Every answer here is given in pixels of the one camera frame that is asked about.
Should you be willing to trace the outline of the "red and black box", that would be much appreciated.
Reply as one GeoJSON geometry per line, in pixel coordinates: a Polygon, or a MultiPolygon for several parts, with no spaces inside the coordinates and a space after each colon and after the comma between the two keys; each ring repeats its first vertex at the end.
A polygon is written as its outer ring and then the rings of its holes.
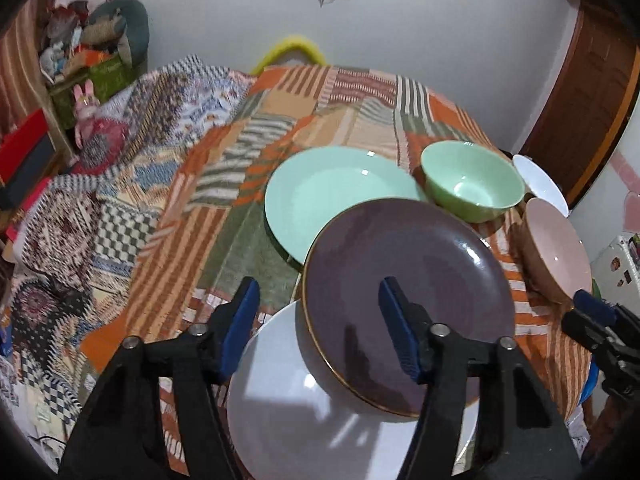
{"type": "Polygon", "coordinates": [[[1,208],[16,208],[42,178],[55,146],[49,134],[46,115],[40,108],[1,143],[1,208]]]}

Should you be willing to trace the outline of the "white plate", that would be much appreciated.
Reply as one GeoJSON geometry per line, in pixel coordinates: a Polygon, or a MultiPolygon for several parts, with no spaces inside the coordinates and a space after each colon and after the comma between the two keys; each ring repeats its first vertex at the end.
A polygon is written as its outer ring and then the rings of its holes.
{"type": "Polygon", "coordinates": [[[252,479],[393,479],[416,421],[358,399],[318,356],[297,302],[248,342],[227,396],[230,440],[252,479]]]}

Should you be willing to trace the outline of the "mint green plate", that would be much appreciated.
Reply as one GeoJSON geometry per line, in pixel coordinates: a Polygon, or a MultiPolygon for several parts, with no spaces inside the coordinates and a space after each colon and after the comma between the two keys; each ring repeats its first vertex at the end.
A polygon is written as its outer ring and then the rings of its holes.
{"type": "Polygon", "coordinates": [[[352,206],[380,198],[426,200],[411,174],[375,152],[310,148],[274,170],[266,186],[265,216],[280,246],[304,263],[328,222],[352,206]]]}

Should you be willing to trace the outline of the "patterned patchwork bedspread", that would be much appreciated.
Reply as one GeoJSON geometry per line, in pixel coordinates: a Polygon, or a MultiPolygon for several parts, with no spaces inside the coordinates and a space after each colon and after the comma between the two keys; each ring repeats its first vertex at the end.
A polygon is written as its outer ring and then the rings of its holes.
{"type": "Polygon", "coordinates": [[[78,162],[26,212],[4,302],[11,350],[1,400],[50,467],[98,378],[82,344],[126,307],[175,174],[211,128],[230,122],[252,84],[194,56],[140,76],[90,113],[78,162]]]}

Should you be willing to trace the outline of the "green bowl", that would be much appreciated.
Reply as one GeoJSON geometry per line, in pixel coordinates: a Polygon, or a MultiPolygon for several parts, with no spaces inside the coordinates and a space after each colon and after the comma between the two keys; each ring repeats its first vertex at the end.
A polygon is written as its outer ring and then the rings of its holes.
{"type": "Polygon", "coordinates": [[[465,222],[495,220],[525,195],[512,162],[474,143],[435,142],[424,148],[421,168],[428,196],[465,222]]]}

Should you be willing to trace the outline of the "striped patchwork tablecloth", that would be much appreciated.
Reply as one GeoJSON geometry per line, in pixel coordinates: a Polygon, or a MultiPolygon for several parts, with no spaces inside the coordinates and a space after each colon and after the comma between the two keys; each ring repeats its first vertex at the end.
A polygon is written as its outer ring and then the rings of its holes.
{"type": "MultiPolygon", "coordinates": [[[[231,126],[212,131],[176,170],[117,314],[80,345],[100,372],[126,330],[145,341],[177,335],[196,314],[212,313],[242,275],[253,275],[262,288],[258,323],[302,293],[302,271],[294,270],[293,256],[288,262],[289,256],[277,255],[264,211],[269,178],[298,152],[356,148],[405,172],[416,170],[422,181],[420,155],[438,141],[477,144],[506,160],[462,108],[420,82],[374,70],[268,68],[248,90],[231,126]]],[[[590,358],[561,335],[560,312],[526,282],[515,238],[508,234],[521,218],[511,211],[473,228],[510,283],[516,340],[568,422],[570,408],[579,406],[590,358]]]]}

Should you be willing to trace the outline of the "yellow fuzzy chair back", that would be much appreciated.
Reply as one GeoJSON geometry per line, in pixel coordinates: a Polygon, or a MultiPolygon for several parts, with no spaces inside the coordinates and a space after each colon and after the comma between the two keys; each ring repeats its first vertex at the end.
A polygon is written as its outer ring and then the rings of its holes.
{"type": "Polygon", "coordinates": [[[267,67],[276,64],[281,58],[300,54],[311,64],[325,66],[326,57],[319,47],[310,39],[302,35],[290,35],[277,42],[257,65],[250,71],[252,76],[259,76],[267,67]]]}

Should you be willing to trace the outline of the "striped brown curtain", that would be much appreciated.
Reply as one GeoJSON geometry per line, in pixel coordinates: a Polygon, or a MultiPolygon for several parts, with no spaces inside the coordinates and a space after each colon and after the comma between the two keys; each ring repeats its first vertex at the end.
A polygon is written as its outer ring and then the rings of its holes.
{"type": "Polygon", "coordinates": [[[55,151],[66,162],[72,149],[58,124],[44,78],[38,47],[50,0],[27,0],[1,37],[1,135],[10,133],[36,110],[43,110],[55,151]]]}

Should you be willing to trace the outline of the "brown wooden door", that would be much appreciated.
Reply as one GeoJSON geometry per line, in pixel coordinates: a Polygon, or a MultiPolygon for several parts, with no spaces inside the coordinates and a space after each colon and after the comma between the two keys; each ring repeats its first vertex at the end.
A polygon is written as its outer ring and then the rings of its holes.
{"type": "Polygon", "coordinates": [[[579,0],[559,75],[521,153],[573,207],[612,154],[638,96],[639,47],[611,0],[579,0]]]}

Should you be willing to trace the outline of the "white sticker suitcase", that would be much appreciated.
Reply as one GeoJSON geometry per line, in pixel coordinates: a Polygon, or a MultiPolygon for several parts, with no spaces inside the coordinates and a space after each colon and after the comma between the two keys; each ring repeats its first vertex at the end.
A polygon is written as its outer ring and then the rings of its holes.
{"type": "Polygon", "coordinates": [[[601,297],[639,313],[639,234],[618,236],[591,263],[601,297]]]}

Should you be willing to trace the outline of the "white bowl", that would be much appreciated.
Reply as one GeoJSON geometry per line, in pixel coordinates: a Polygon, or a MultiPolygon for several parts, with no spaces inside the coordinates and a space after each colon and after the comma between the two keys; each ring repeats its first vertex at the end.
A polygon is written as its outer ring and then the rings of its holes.
{"type": "Polygon", "coordinates": [[[512,162],[533,196],[555,206],[565,218],[570,215],[570,210],[562,191],[536,162],[522,155],[514,155],[512,162]]]}

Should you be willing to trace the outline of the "pink rabbit plush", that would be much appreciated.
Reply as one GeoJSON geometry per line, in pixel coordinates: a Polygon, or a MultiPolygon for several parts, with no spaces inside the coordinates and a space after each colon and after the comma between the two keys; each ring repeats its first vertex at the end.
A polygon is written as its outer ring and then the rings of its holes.
{"type": "Polygon", "coordinates": [[[100,107],[100,101],[94,93],[94,85],[91,79],[87,79],[84,84],[75,84],[73,88],[75,98],[74,115],[75,143],[81,150],[90,136],[93,129],[93,117],[100,107]]]}

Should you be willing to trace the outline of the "pink bowl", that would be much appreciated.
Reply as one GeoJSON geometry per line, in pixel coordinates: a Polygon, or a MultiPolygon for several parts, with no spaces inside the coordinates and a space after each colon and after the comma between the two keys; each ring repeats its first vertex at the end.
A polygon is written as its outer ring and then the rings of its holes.
{"type": "Polygon", "coordinates": [[[554,304],[591,290],[590,262],[572,224],[550,203],[531,198],[518,228],[518,246],[534,287],[554,304]]]}

